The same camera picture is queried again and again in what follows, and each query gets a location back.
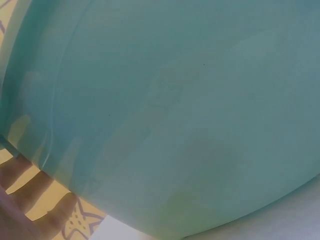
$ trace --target white surface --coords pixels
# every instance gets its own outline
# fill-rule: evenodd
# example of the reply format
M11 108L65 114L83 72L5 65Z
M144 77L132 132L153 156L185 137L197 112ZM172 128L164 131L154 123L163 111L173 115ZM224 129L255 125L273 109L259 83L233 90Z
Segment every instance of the white surface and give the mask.
M149 236L107 216L90 240L152 240Z
M91 240L151 240L108 216ZM281 200L224 226L185 240L319 240L320 177Z

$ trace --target teal plastic tub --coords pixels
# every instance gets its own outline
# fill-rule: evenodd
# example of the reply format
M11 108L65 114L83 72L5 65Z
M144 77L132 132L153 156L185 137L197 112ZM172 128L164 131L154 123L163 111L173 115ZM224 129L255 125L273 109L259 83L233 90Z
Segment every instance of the teal plastic tub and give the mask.
M116 219L174 240L320 173L315 0L21 0L0 134Z

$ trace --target hand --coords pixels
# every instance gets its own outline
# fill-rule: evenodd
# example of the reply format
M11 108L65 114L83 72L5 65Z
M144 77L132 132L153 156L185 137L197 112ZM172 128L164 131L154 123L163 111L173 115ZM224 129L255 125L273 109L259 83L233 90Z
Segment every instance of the hand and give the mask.
M11 158L0 165L0 238L6 240L51 240L56 236L76 205L76 196L66 194L43 217L31 221L26 216L39 197L53 182L40 171L33 179L17 191L7 190L32 164L23 156Z

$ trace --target curved plastic edge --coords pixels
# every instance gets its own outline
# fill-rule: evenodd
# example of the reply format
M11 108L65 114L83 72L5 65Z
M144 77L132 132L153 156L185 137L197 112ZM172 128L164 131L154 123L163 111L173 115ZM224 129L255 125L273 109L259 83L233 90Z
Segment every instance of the curved plastic edge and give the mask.
M2 93L5 74L7 71L10 55L15 44L20 26L26 16L32 0L20 0L13 10L3 42L0 48L0 95Z
M18 150L9 143L4 136L0 136L0 150L6 149L14 158L17 158L20 154Z

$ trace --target starfish print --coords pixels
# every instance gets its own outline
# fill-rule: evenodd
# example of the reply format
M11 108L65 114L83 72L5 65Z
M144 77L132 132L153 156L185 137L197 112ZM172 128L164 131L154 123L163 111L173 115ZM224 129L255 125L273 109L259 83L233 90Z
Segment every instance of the starfish print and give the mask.
M6 29L5 26L2 24L2 21L0 20L0 31L4 34Z
M4 3L0 4L0 9L2 9L5 5L7 5L10 2L11 0L6 0Z
M98 226L104 217L91 212L85 212L80 199L77 199L75 209L71 219L64 225L61 233L65 240L88 240L94 233L94 228Z

